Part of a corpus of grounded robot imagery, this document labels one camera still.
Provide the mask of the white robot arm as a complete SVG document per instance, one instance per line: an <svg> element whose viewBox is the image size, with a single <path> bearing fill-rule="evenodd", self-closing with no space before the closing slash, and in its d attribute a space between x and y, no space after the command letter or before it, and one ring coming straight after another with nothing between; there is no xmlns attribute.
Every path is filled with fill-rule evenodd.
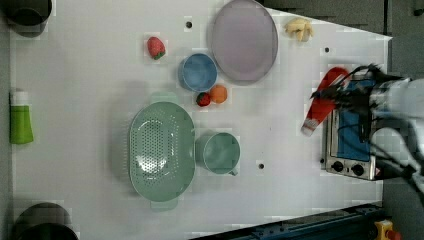
<svg viewBox="0 0 424 240"><path fill-rule="evenodd" d="M302 132L326 123L331 173L400 177L423 193L423 81L388 75L374 64L330 69L311 95Z"/></svg>

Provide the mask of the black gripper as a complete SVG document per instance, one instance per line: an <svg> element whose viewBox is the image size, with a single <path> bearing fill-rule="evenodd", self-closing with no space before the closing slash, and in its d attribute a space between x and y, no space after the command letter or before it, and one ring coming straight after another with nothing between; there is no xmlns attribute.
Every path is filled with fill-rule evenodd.
<svg viewBox="0 0 424 240"><path fill-rule="evenodd" d="M356 86L353 90L349 90L348 85L351 81L359 83L368 79L377 80L382 76L382 71L376 65L359 66L352 72L348 72L346 76L334 81L328 88L313 92L311 99L316 97L331 100L335 104L335 109L365 112L374 84L370 87Z"/></svg>

